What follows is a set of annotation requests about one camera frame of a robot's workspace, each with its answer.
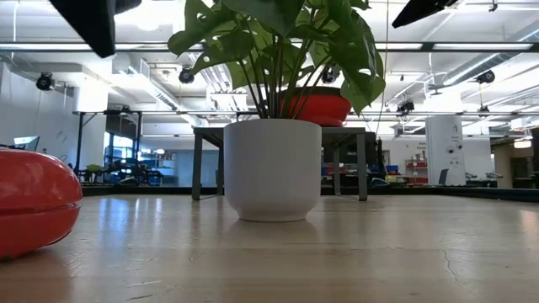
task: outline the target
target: security camera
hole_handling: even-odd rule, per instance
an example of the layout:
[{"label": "security camera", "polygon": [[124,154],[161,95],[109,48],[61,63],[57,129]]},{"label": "security camera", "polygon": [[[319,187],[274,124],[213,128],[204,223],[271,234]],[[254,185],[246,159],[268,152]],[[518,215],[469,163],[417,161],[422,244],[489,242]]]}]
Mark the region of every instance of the security camera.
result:
[{"label": "security camera", "polygon": [[191,74],[191,66],[182,66],[182,71],[179,72],[178,80],[183,84],[190,84],[195,80],[195,76]]},{"label": "security camera", "polygon": [[35,86],[41,91],[50,92],[56,86],[56,81],[52,78],[51,72],[42,72]]},{"label": "security camera", "polygon": [[339,77],[339,71],[335,70],[335,65],[330,66],[322,74],[322,82],[324,84],[331,84]]},{"label": "security camera", "polygon": [[479,84],[492,83],[494,82],[495,78],[496,76],[494,75],[492,71],[486,71],[482,73],[481,75],[479,75],[475,81],[479,82]]}]

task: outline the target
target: white pot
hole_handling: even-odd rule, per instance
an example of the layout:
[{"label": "white pot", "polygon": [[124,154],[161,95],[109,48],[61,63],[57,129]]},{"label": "white pot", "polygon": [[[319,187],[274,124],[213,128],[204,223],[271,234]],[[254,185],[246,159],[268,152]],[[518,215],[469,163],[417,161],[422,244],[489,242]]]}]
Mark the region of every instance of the white pot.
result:
[{"label": "white pot", "polygon": [[320,198],[322,128],[261,119],[225,127],[225,196],[248,221],[297,221]]}]

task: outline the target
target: desk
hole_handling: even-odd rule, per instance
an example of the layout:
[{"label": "desk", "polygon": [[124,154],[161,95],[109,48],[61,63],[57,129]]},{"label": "desk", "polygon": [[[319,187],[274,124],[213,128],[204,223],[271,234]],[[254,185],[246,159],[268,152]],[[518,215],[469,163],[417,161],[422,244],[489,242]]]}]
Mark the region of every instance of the desk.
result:
[{"label": "desk", "polygon": [[[202,169],[202,140],[206,140],[219,148],[219,164],[217,169],[217,194],[223,193],[224,179],[224,135],[221,127],[195,127],[195,152],[193,160],[193,200],[200,200],[200,172]],[[367,174],[365,159],[365,129],[362,127],[323,127],[322,146],[334,151],[334,171],[339,171],[339,149],[353,141],[357,144],[358,190],[360,201],[367,200]],[[340,177],[334,178],[335,195],[340,195]]]}]

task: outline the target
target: plant stem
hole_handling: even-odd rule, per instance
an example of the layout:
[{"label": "plant stem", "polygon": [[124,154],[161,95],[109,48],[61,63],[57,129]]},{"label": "plant stem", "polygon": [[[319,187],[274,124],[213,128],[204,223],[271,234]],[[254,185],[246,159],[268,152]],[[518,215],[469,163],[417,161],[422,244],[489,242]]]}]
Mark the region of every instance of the plant stem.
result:
[{"label": "plant stem", "polygon": [[277,90],[277,61],[279,60],[279,49],[277,48],[277,44],[275,43],[275,39],[277,39],[277,36],[275,34],[271,35],[271,44],[273,46],[274,55],[273,55],[273,66],[271,69],[271,84],[269,86],[269,112],[271,118],[276,118],[276,111],[275,111],[275,91]]},{"label": "plant stem", "polygon": [[294,114],[296,112],[296,109],[297,109],[297,106],[298,104],[302,101],[302,97],[303,97],[303,94],[306,92],[306,89],[307,89],[307,85],[309,85],[309,82],[311,81],[312,79],[312,76],[314,76],[314,73],[318,70],[318,68],[322,65],[322,64],[325,64],[326,63],[326,60],[329,59],[329,55],[325,56],[315,67],[314,67],[314,71],[311,72],[311,74],[309,75],[309,78],[307,79],[307,81],[305,82],[305,84],[303,84],[303,89],[302,89],[302,93],[300,94],[300,96],[297,98],[297,101],[296,103],[294,104],[294,107],[292,108],[292,114]]},{"label": "plant stem", "polygon": [[277,77],[279,77],[279,93],[277,94],[276,100],[275,100],[275,112],[280,112],[280,99],[282,98],[282,87],[283,87],[283,65],[284,65],[284,59],[283,55],[285,52],[284,47],[284,41],[283,39],[279,39],[277,47],[280,49],[279,54],[279,72],[277,73]]},{"label": "plant stem", "polygon": [[245,75],[245,79],[247,80],[247,84],[248,84],[247,86],[249,87],[249,90],[251,91],[251,95],[253,96],[253,102],[254,102],[254,106],[256,107],[256,111],[259,113],[260,118],[263,118],[264,115],[263,115],[262,110],[260,109],[260,104],[257,101],[256,96],[254,94],[253,87],[251,86],[251,81],[249,80],[249,76],[247,74],[247,68],[245,68],[245,64],[243,63],[242,60],[238,62],[239,62],[239,66],[243,70],[243,75]]},{"label": "plant stem", "polygon": [[292,71],[292,77],[290,79],[290,82],[288,83],[288,89],[286,90],[286,96],[285,96],[285,102],[283,104],[283,107],[280,109],[280,115],[288,115],[290,111],[288,110],[288,106],[294,97],[294,88],[296,88],[297,83],[297,77],[298,73],[300,71],[300,68],[302,67],[303,59],[305,58],[305,55],[307,54],[307,45],[309,44],[308,40],[304,40],[302,42],[302,47],[300,48],[300,52],[296,59],[296,65],[294,66],[294,70]]},{"label": "plant stem", "polygon": [[302,113],[303,109],[305,108],[305,105],[307,104],[307,101],[311,97],[312,90],[317,86],[320,79],[322,79],[322,75],[328,70],[328,68],[329,68],[329,66],[325,66],[324,69],[322,69],[322,71],[320,72],[320,75],[318,75],[318,77],[317,77],[316,81],[314,82],[314,84],[311,87],[308,88],[307,96],[305,96],[305,101],[303,101],[302,106],[297,110],[296,114],[294,114],[292,119],[297,118],[297,116],[299,116]]},{"label": "plant stem", "polygon": [[[245,24],[247,25],[247,29],[249,31],[249,33],[251,34],[251,36],[253,36],[254,38],[254,35],[253,35],[253,31],[251,30],[251,27],[249,26],[249,22],[245,22]],[[262,72],[262,79],[264,80],[264,90],[266,92],[266,103],[268,103],[270,100],[268,99],[269,95],[270,95],[270,92],[268,91],[268,79],[266,78],[266,73],[265,73],[265,70],[264,70],[264,67],[262,66],[262,60],[261,60],[261,54],[260,54],[260,50],[259,50],[259,47],[256,45],[256,42],[254,43],[254,51],[256,52],[256,56],[259,58],[259,61],[260,61],[260,71]]]}]

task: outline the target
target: computer monitor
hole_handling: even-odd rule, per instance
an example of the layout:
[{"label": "computer monitor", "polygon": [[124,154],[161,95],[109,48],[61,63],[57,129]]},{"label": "computer monitor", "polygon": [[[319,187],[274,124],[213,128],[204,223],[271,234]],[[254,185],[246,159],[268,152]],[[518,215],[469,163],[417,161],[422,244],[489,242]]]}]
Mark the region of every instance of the computer monitor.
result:
[{"label": "computer monitor", "polygon": [[15,143],[15,148],[24,149],[27,151],[34,151],[34,152],[37,150],[37,144],[39,141],[40,141],[39,136],[13,138],[13,142]]}]

